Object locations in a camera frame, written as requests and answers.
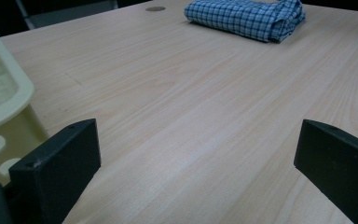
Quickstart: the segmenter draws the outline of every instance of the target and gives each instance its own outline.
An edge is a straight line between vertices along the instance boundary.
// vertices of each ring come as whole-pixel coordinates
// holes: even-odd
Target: blue towel
[[[185,7],[185,15],[190,21],[263,42],[283,41],[305,19],[299,0],[195,0]]]

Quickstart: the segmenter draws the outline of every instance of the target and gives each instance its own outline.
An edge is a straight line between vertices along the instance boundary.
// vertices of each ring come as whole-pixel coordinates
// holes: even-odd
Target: folded shirt
[[[195,0],[185,7],[188,20],[263,42],[281,42],[305,20],[299,0]]]

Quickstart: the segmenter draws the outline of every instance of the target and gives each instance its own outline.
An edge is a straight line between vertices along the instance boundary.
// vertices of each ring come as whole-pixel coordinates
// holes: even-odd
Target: table
[[[65,223],[351,223],[293,160],[303,119],[358,137],[358,12],[304,6],[266,44],[190,23],[189,2],[3,37],[49,134],[97,119],[102,167]]]

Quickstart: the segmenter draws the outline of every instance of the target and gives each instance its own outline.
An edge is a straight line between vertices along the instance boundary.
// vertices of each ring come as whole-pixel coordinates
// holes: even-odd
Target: wooden table
[[[303,119],[358,137],[358,12],[304,6],[265,44],[190,23],[189,2],[3,38],[48,133],[97,119],[102,168],[65,223],[351,223],[293,160]]]

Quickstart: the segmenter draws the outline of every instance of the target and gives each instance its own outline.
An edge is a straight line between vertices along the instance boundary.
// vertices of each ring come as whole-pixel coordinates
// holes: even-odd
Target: folded cloth
[[[185,7],[185,15],[190,21],[263,42],[283,41],[305,19],[299,0],[195,0]]]

